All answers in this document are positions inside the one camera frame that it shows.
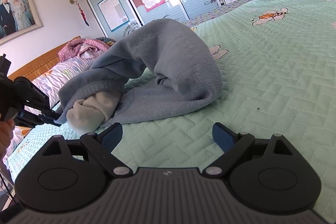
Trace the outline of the person left hand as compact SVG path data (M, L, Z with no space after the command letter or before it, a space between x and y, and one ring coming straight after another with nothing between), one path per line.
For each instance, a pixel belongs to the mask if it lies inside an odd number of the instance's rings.
M1 161L7 153L7 149L10 146L11 140L13 138L13 130L15 129L15 121L9 119L8 121L0 122L0 157Z

